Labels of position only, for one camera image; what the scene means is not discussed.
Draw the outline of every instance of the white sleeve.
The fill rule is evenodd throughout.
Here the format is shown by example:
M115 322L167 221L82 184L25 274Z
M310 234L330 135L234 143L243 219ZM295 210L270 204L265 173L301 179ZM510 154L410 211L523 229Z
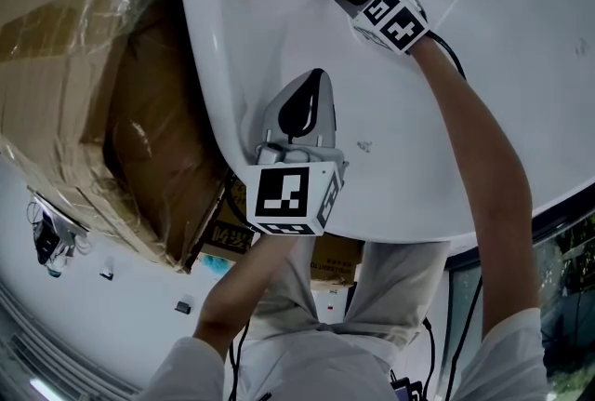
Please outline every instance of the white sleeve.
M179 340L137 401L221 401L223 360L208 343Z
M537 308L519 312L490 330L465 368L453 401L542 401L548 395Z

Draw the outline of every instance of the wrist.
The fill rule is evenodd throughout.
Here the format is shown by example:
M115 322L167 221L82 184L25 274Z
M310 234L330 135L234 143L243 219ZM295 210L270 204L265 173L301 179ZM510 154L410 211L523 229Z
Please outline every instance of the wrist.
M431 52L434 47L434 41L424 35L417 42L415 42L411 48L409 48L409 53L415 60L419 60L423 58L424 55L427 55L429 52Z
M254 243L252 249L254 251L258 247L258 252L266 252L269 261L273 259L282 260L291 252L294 245L298 241L298 237L293 235L271 235L263 234L257 242Z

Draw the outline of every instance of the white bathtub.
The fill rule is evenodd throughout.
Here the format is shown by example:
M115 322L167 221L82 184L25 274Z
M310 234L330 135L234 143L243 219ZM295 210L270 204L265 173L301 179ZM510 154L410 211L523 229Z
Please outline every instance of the white bathtub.
M595 181L595 0L420 0L517 149L535 214ZM350 166L327 231L384 242L473 231L437 105L408 57L366 43L333 0L184 0L206 106L243 179L262 110L314 68Z

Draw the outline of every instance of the person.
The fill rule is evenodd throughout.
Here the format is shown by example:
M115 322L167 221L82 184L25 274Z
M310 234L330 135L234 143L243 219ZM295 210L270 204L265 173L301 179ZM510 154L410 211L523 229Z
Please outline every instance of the person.
M453 399L546 399L532 200L521 162L432 40L420 39L411 55L442 112L482 265L483 342ZM328 326L318 321L310 291L313 241L262 236L215 285L193 337L174 346L139 400L220 401L226 354L248 321L239 399L395 399L390 365L420 330L448 243L366 243L345 320Z

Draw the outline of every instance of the khaki pants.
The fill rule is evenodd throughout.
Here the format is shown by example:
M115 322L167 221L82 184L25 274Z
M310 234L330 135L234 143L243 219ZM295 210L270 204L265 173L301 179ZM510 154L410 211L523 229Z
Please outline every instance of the khaki pants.
M448 256L448 243L365 243L360 279L342 323L318 321L310 290L314 237L300 237L258 304L251 341L304 330L332 330L391 341L404 348L419 332Z

